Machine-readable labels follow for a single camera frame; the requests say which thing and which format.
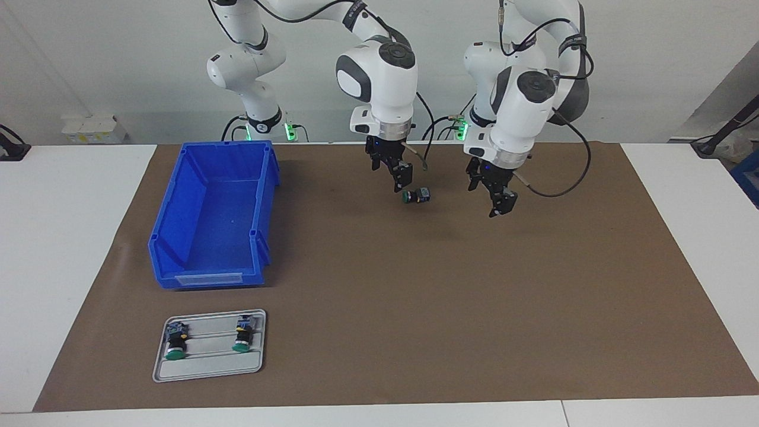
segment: white wall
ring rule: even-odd
[[[370,3],[413,43],[420,91],[436,115],[458,112],[474,89],[463,52],[497,38],[497,1]],[[578,127],[593,139],[667,141],[759,40],[755,0],[583,3],[597,71]],[[0,12],[0,122],[33,144],[64,143],[60,115],[83,108],[117,115],[137,143],[213,140],[241,110],[206,76],[206,59],[229,41],[202,0],[0,0]],[[281,105],[314,140],[359,139],[346,129],[356,102],[333,76],[357,40],[336,23],[265,19],[288,47],[285,65],[264,78]],[[28,52],[34,45],[41,55]],[[40,71],[45,58],[52,71]],[[426,127],[420,106],[415,120]],[[541,139],[574,137],[551,126]]]
[[[745,58],[696,109],[676,136],[688,138],[713,133],[757,95],[759,95],[759,43],[754,45]],[[746,126],[743,132],[750,138],[759,138],[759,120]]]

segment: green cap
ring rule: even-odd
[[[238,353],[247,353],[250,351],[250,347],[243,343],[235,344],[232,346],[232,349]]]
[[[166,353],[166,360],[180,360],[184,359],[184,351],[182,350],[172,350],[168,353]]]

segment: brown table mat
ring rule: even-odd
[[[178,152],[159,147],[34,409],[759,394],[622,149],[593,149],[570,195],[515,180],[515,211],[489,219],[458,146],[415,171],[422,205],[362,147],[278,146],[268,286],[172,292],[146,249]],[[538,144],[521,172],[555,191],[583,164]],[[166,318],[246,308],[269,313],[263,370],[153,383]]]

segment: gray tray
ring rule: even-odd
[[[252,316],[250,324],[254,329],[254,335],[249,353],[238,353],[231,349],[237,336],[235,327],[240,315]],[[187,357],[181,360],[166,360],[163,357],[166,350],[164,331],[169,323],[175,321],[187,325]],[[161,329],[161,343],[158,346],[156,365],[153,367],[153,380],[183,381],[257,372],[263,364],[265,333],[266,312],[260,309],[169,318]]]

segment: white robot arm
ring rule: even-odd
[[[502,42],[479,42],[465,54],[466,69],[477,84],[464,142],[464,151],[473,157],[467,168],[469,189],[485,185],[493,201],[491,217],[513,209],[518,196],[509,190],[509,181],[546,122],[573,122],[589,97],[582,5],[577,0],[514,0],[502,1],[501,7],[499,22],[510,52]],[[559,42],[558,71],[546,68],[546,56],[536,44],[543,28]]]
[[[418,70],[408,40],[361,0],[269,0],[269,3],[281,15],[278,17],[281,21],[295,23],[311,18],[336,21],[363,41],[341,55],[335,67],[342,91],[368,104],[353,111],[351,130],[367,136],[366,151],[372,169],[384,163],[394,178],[395,191],[411,184],[413,168],[403,161],[403,143],[411,132]],[[213,0],[222,26],[238,45],[209,60],[209,76],[219,86],[242,96],[246,112],[253,119],[249,122],[260,134],[265,133],[261,130],[276,125],[282,113],[271,88],[256,79],[285,60],[284,49],[273,36],[267,35],[260,23],[262,6],[257,0]]]

